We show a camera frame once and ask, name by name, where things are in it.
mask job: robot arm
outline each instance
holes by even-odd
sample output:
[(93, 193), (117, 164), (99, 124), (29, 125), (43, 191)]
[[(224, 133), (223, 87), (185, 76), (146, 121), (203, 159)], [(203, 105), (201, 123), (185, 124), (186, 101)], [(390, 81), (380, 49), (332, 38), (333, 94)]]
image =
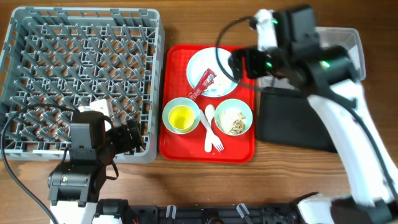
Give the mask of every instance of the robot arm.
[[(123, 205), (127, 200), (115, 202), (107, 199), (98, 203), (98, 198), (105, 180), (115, 180), (118, 176), (113, 162), (115, 155), (142, 146), (142, 140), (134, 120), (127, 121), (125, 126), (105, 131), (104, 121), (108, 119), (97, 111), (73, 115), (70, 160), (61, 162), (49, 175), (48, 182), (51, 211), (59, 223), (86, 224), (99, 216), (101, 220), (122, 221), (115, 216), (124, 211), (126, 206)], [(114, 167), (116, 178), (106, 175), (108, 165)]]
[[(347, 53), (339, 47), (320, 49), (309, 6), (271, 13), (262, 9), (256, 14), (257, 48), (270, 62), (277, 45), (289, 56), (289, 65), (284, 64), (281, 70), (291, 85), (306, 92), (311, 107), (324, 122), (347, 172), (354, 201), (351, 208), (337, 203), (332, 206), (341, 200), (314, 195), (298, 204), (302, 218), (306, 223), (349, 223), (350, 215), (354, 215), (357, 222), (361, 220), (360, 210), (369, 217), (364, 221), (391, 220), (387, 205), (397, 200), (394, 183), (398, 171), (371, 119), (362, 84)], [(362, 119), (378, 149), (347, 107)]]

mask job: red wrapper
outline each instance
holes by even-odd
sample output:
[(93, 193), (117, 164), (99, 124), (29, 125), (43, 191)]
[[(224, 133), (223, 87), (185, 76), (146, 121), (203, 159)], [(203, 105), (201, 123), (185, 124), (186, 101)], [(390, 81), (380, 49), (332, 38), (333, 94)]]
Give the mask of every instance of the red wrapper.
[(216, 74), (214, 74), (214, 72), (211, 71), (210, 68), (207, 68), (207, 70), (201, 76), (196, 87), (188, 94), (188, 98), (190, 98), (191, 100), (195, 100), (207, 89), (207, 87), (214, 83), (215, 77)]

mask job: wood grain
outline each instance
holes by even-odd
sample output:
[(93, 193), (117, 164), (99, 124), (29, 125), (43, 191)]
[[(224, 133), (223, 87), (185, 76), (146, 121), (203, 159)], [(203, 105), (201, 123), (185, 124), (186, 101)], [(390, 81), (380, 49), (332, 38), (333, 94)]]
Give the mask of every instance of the wood grain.
[[(280, 9), (304, 1), (26, 1), (0, 2), (0, 42), (17, 6), (155, 8), (166, 31), (165, 48), (175, 44), (214, 44), (229, 21), (262, 8)], [(398, 161), (398, 1), (309, 1), (319, 26), (354, 27), (366, 58), (366, 99), (374, 122), (394, 161)], [(224, 44), (256, 44), (256, 33), (237, 26)], [(48, 174), (57, 162), (10, 162), (21, 181), (47, 201)], [(257, 141), (256, 154), (243, 165), (167, 161), (161, 155), (146, 165), (118, 165), (120, 177), (107, 181), (101, 198), (125, 198), (131, 205), (232, 205), (288, 202), (303, 194), (349, 192), (336, 154)], [(0, 223), (48, 223), (49, 219), (0, 167)]]

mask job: white fork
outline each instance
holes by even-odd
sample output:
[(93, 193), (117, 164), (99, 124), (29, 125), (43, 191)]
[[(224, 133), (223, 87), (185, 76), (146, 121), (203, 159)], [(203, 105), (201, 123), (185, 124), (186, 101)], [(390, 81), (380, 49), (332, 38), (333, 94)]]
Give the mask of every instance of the white fork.
[(206, 119), (205, 114), (203, 113), (202, 110), (200, 110), (200, 121), (201, 123), (204, 125), (204, 127), (206, 128), (206, 130), (211, 134), (211, 143), (213, 143), (214, 147), (216, 147), (216, 149), (221, 152), (222, 150), (224, 150), (224, 146), (223, 143), (221, 143), (221, 140), (219, 139), (219, 137), (217, 137), (213, 130), (211, 130), (211, 127), (209, 125), (209, 122)]

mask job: gray plastic dish rack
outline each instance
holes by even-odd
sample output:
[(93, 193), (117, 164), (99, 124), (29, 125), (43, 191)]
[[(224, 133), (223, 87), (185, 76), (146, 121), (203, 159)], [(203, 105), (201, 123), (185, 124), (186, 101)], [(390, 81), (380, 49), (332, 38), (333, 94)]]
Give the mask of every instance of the gray plastic dish rack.
[[(105, 98), (113, 123), (136, 119), (144, 141), (144, 147), (114, 160), (153, 161), (164, 35), (154, 9), (18, 7), (0, 57), (1, 122), (29, 104), (77, 108)], [(70, 145), (71, 115), (45, 108), (22, 113), (5, 130), (7, 158), (61, 159)]]

